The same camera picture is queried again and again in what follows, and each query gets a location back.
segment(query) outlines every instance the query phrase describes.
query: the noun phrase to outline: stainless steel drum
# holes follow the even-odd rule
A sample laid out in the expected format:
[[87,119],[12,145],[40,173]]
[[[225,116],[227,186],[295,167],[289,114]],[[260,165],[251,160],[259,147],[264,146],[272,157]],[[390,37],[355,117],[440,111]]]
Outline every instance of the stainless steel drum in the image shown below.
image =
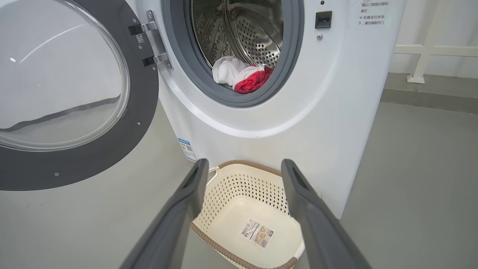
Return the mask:
[[191,0],[196,41],[210,67],[223,56],[277,65],[282,46],[280,0]]

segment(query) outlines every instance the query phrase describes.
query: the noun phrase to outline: red and white garment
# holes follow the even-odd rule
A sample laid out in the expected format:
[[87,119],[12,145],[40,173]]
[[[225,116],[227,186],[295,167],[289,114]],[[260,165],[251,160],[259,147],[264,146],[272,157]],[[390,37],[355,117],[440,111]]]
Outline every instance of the red and white garment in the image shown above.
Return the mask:
[[228,84],[239,93],[250,93],[261,87],[274,69],[268,66],[247,66],[241,60],[225,56],[212,67],[212,76],[218,84]]

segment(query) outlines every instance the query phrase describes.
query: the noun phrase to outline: basket rim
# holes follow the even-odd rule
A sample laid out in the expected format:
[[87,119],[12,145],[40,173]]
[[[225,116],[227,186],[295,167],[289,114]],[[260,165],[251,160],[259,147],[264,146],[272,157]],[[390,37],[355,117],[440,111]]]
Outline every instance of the basket rim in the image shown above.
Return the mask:
[[[218,165],[217,167],[219,167],[219,169],[222,169],[226,166],[233,165],[233,164],[242,164],[242,165],[250,166],[250,167],[257,168],[257,169],[269,172],[271,174],[277,175],[279,177],[282,177],[281,172],[276,170],[276,169],[267,167],[267,166],[262,165],[262,164],[254,163],[254,162],[251,162],[251,161],[245,161],[245,160],[231,160],[231,161],[223,162],[222,164]],[[227,257],[231,261],[239,264],[240,266],[243,266],[247,269],[265,269],[265,268],[262,268],[262,267],[257,267],[255,265],[237,257],[236,255],[232,254],[227,249],[223,248],[221,245],[219,245],[214,240],[212,240],[210,237],[208,237],[203,231],[201,231],[201,229],[199,229],[192,222],[191,222],[191,229],[201,239],[203,239],[206,243],[208,243],[211,247],[213,247],[217,252],[224,255],[225,257]],[[304,239],[302,239],[302,243],[300,244],[299,249],[297,250],[295,255],[292,258],[290,258],[286,263],[284,263],[281,266],[276,267],[276,268],[277,269],[291,269],[292,267],[294,267],[295,263],[297,262],[298,257],[300,257],[302,255],[302,253],[304,252],[304,249],[305,249]]]

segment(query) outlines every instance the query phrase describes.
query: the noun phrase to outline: door hinge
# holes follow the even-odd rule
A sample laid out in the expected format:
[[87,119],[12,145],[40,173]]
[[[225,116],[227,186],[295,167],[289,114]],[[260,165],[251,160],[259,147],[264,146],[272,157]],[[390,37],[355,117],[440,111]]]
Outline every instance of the door hinge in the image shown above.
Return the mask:
[[159,25],[158,21],[156,20],[156,15],[154,14],[153,10],[148,10],[146,12],[146,18],[148,18],[148,23],[143,24],[135,24],[128,27],[128,30],[131,35],[138,36],[139,34],[145,33],[146,31],[150,31],[154,43],[156,44],[156,48],[158,49],[158,55],[144,58],[143,64],[145,67],[151,65],[158,65],[163,63],[166,65],[167,68],[173,68],[170,61],[169,56],[166,52],[166,48],[164,47],[163,39],[159,33]]

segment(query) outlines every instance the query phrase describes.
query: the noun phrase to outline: basket handle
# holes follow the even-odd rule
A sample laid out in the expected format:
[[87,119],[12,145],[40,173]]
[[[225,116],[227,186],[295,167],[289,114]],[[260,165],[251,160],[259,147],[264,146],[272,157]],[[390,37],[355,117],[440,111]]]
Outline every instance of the basket handle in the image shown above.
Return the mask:
[[209,180],[207,182],[206,186],[209,185],[217,177],[217,175],[219,174],[219,171],[221,171],[221,168],[219,168],[219,166],[218,167],[212,167],[212,168],[209,169],[209,171],[207,173],[209,174],[209,173],[214,172],[214,171],[216,172],[216,174],[211,178],[211,180]]

